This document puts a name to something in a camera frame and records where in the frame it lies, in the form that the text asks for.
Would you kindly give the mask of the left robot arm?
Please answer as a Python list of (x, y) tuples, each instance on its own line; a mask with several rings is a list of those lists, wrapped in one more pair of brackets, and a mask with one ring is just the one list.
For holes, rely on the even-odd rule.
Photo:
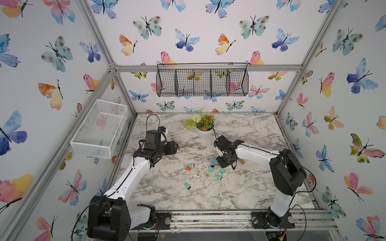
[(177, 153), (178, 144), (168, 141), (167, 134), (165, 127), (147, 131), (145, 139), (139, 141), (139, 149), (133, 154), (132, 165), (103, 196), (92, 198), (86, 207), (87, 237), (102, 241), (124, 241), (131, 238), (130, 230), (140, 228), (154, 230), (155, 233), (138, 235), (137, 240), (158, 240), (159, 221), (155, 207), (139, 204), (129, 209), (128, 201), (144, 175), (162, 157)]

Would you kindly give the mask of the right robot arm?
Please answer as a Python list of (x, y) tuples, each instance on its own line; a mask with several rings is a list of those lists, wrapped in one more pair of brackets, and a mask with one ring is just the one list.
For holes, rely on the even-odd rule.
[(215, 158), (221, 168), (236, 169), (240, 159), (263, 165), (270, 169), (276, 187), (275, 196), (266, 211), (251, 213), (254, 229), (295, 228), (290, 207), (307, 174), (294, 153), (284, 148), (271, 151), (246, 144), (242, 140), (229, 141), (224, 135), (216, 138), (214, 147), (219, 156)]

